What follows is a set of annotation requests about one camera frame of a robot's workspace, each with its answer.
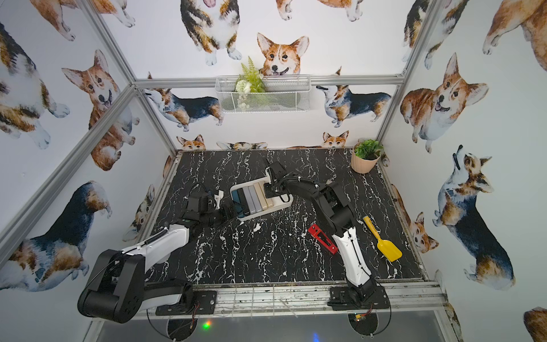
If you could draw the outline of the tan pruning pliers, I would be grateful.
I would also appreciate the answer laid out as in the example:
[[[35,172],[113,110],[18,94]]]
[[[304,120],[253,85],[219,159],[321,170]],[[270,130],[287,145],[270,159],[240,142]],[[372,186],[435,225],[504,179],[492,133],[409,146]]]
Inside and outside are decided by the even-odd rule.
[[[260,185],[259,182],[255,182],[255,183],[254,183],[254,189],[255,189],[255,191],[256,191],[256,194],[257,194],[258,200],[259,200],[259,202],[260,202],[262,211],[267,210],[269,207],[268,207],[266,198],[265,198],[265,196],[264,196],[264,194],[263,194],[263,190],[262,190],[261,185]]]

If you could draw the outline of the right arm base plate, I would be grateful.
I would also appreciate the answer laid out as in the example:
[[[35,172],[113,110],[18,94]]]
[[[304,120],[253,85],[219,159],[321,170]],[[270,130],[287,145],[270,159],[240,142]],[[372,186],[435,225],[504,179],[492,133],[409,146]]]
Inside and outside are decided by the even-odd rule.
[[[369,309],[389,309],[390,299],[379,283],[362,289],[353,286],[331,287],[327,306],[334,311],[367,311]]]

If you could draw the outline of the beige pruning pliers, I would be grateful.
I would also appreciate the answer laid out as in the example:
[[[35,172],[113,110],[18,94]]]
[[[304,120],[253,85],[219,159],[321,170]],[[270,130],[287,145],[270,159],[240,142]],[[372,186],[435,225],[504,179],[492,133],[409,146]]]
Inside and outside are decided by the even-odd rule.
[[[267,207],[272,208],[274,206],[273,199],[269,196],[269,192],[266,189],[266,184],[265,183],[263,183],[261,185],[261,189],[262,189],[263,195],[265,197]]]

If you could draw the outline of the white plastic storage box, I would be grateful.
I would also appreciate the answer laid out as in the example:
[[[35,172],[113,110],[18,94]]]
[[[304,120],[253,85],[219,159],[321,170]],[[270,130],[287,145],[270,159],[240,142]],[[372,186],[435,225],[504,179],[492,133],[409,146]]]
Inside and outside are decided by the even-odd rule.
[[[235,206],[236,216],[239,221],[258,218],[263,215],[286,209],[293,203],[292,195],[266,197],[265,186],[271,183],[271,178],[259,178],[244,182],[230,188],[229,194]]]

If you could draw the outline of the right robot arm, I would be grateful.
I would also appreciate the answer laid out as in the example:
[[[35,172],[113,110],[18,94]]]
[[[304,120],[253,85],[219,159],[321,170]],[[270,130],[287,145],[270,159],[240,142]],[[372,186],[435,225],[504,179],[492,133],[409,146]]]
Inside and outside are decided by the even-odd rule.
[[[377,283],[368,268],[358,241],[356,211],[337,182],[320,183],[289,172],[272,162],[266,168],[276,195],[293,195],[312,203],[317,225],[336,243],[346,271],[350,293],[355,301],[374,294]]]

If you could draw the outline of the light grey pruning pliers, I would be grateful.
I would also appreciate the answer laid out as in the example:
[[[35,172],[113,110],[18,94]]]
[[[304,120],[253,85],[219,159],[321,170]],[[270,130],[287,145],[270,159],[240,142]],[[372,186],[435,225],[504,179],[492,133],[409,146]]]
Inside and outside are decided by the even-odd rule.
[[[248,207],[249,207],[249,212],[251,215],[254,215],[256,214],[256,206],[254,204],[254,199],[252,197],[252,194],[249,190],[249,186],[245,186],[242,188],[243,191],[244,191],[244,196],[246,198],[246,201],[247,201],[247,204],[248,204]]]

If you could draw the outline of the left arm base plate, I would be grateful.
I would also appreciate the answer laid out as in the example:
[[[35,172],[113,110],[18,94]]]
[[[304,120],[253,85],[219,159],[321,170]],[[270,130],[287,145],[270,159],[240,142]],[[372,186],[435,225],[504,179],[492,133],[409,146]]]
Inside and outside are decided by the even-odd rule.
[[[210,315],[215,312],[217,302],[216,291],[193,291],[192,294],[184,294],[176,304],[159,306],[156,308],[156,316],[191,316]]]

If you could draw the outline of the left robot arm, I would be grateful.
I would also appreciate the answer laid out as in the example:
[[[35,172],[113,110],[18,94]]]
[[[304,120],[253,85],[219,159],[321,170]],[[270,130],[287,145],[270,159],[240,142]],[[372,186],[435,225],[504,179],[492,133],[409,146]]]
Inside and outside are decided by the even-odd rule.
[[[161,306],[193,312],[197,301],[190,282],[181,279],[149,282],[146,273],[167,261],[172,252],[186,246],[204,229],[218,228],[236,216],[233,200],[221,192],[190,195],[181,217],[155,235],[125,249],[108,249],[99,255],[79,296],[79,313],[126,323],[139,312]]]

